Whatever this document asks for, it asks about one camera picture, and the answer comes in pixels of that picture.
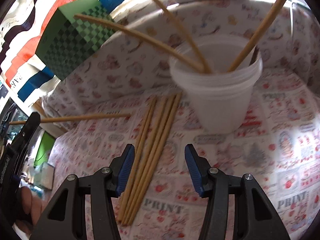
metal screw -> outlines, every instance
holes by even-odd
[[[218,170],[216,167],[211,167],[211,168],[209,169],[209,172],[212,173],[212,174],[217,174],[218,171],[219,171],[219,170]]]
[[[244,175],[244,178],[247,179],[247,180],[252,180],[253,176],[251,174],[247,173],[247,174]]]
[[[76,176],[74,174],[70,174],[70,175],[68,175],[67,180],[72,181],[75,178],[76,178]]]
[[[102,173],[109,173],[111,171],[111,169],[109,168],[109,167],[103,167],[102,169],[101,169],[101,172]]]

translucent white cup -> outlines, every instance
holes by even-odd
[[[215,74],[196,73],[189,66],[170,57],[171,76],[188,94],[204,128],[215,134],[233,132],[243,123],[253,85],[261,76],[261,54],[249,66],[252,51],[236,71],[227,73],[248,39],[216,34],[195,39],[195,42]],[[189,44],[183,43],[176,50],[197,60]]]

bundle of chopsticks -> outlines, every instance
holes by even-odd
[[[127,186],[121,196],[117,220],[122,225],[131,225],[140,208],[169,135],[180,98],[181,93],[178,93],[160,98],[153,96],[149,100],[135,141],[134,162]]]
[[[107,20],[103,20],[96,17],[91,17],[87,15],[77,14],[75,18],[96,23],[105,27],[109,27],[118,31],[122,31],[127,35],[138,38],[139,40],[145,41],[167,53],[176,57],[178,60],[189,65],[198,73],[211,74],[213,71],[213,66],[209,66],[206,59],[200,52],[199,48],[192,40],[190,33],[183,27],[179,20],[167,10],[166,6],[159,0],[153,0],[169,17],[173,24],[177,27],[180,33],[183,35],[185,40],[190,44],[193,52],[200,60],[198,63],[191,58],[179,54],[170,46],[136,30],[128,29],[120,24],[116,24]],[[247,45],[238,55],[238,57],[233,61],[228,69],[228,72],[236,70],[236,68],[242,63],[242,61],[249,55],[249,53],[255,48],[258,41],[265,34],[267,29],[271,26],[276,16],[279,14],[286,0],[276,0],[276,2],[271,7],[267,16],[261,22],[260,26],[255,31],[252,38],[249,40]],[[149,103],[148,110],[145,113],[143,120],[141,122],[140,132],[137,136],[135,142],[136,155],[135,160],[132,165],[132,170],[127,182],[126,189],[121,197],[120,210],[118,212],[118,222],[122,225],[131,225],[134,217],[141,205],[145,192],[151,181],[153,171],[155,170],[160,155],[162,153],[164,144],[166,142],[167,136],[169,134],[175,113],[177,111],[178,103],[181,98],[181,94],[172,95],[169,97],[162,97],[158,100],[153,97]],[[159,109],[156,114],[155,122],[152,127],[152,131],[147,139],[146,148],[144,145],[148,135],[149,126],[154,113],[156,102],[159,101]]]

finger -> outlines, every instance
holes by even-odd
[[[28,187],[22,187],[21,189],[21,205],[26,215],[31,211],[32,193]]]
[[[30,229],[27,227],[27,225],[20,221],[20,220],[16,220],[16,226],[22,231],[24,232],[27,236],[30,236],[31,235],[31,231]]]
[[[32,224],[35,226],[40,218],[42,209],[42,200],[37,195],[32,195],[31,201],[31,218]]]

green checkered pattern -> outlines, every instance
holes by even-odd
[[[68,10],[70,15],[76,13]],[[101,5],[96,5],[82,14],[112,20]],[[38,49],[41,46],[40,41],[36,54],[59,79],[64,80],[75,68],[95,53],[114,31],[88,21],[73,20],[62,10],[57,13],[56,19],[59,19],[60,26],[52,24],[50,31],[45,30],[48,34],[46,38],[42,37],[43,47]]]

